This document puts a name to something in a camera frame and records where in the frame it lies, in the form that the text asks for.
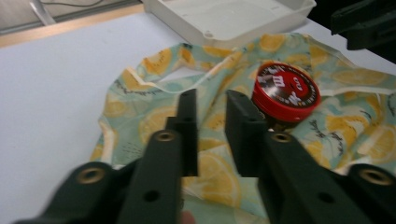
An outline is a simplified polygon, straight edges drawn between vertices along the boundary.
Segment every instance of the white tray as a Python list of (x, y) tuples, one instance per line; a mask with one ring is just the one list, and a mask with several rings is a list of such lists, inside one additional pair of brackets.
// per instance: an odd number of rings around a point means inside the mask
[(192, 44), (232, 49), (304, 22), (315, 0), (143, 0), (145, 10)]

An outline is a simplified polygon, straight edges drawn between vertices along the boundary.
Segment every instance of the red lid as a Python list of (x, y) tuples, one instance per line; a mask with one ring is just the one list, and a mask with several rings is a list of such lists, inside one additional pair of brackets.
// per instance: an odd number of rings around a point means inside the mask
[(303, 69), (271, 61), (259, 68), (252, 100), (275, 119), (299, 122), (320, 103), (320, 94)]

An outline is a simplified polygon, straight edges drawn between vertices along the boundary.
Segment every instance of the lemon print fabric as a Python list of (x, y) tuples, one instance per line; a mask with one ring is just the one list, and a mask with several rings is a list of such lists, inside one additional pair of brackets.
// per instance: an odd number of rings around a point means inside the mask
[(198, 161), (200, 176), (184, 177), (183, 189), (204, 200), (239, 206), (241, 190), (231, 165), (208, 151), (200, 153)]
[[(299, 66), (318, 85), (322, 102), (290, 133), (319, 165), (339, 170), (369, 161), (396, 174), (396, 76), (357, 67), (300, 34), (263, 35), (236, 49), (179, 44), (120, 71), (91, 160), (121, 167), (141, 158), (151, 135), (176, 114), (179, 95), (196, 89), (200, 176), (182, 179), (186, 209), (200, 223), (269, 223), (257, 179), (237, 173), (224, 133), (226, 91), (251, 97), (268, 60)], [(183, 67), (196, 73), (178, 73)]]

